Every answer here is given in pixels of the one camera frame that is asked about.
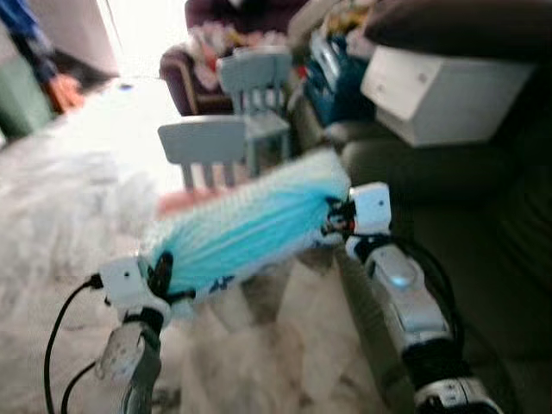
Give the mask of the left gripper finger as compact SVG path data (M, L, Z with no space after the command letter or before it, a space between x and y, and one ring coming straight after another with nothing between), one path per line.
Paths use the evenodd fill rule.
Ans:
M158 298L168 298L171 283L171 268L173 268L173 254L163 252L158 256L148 274L148 287Z

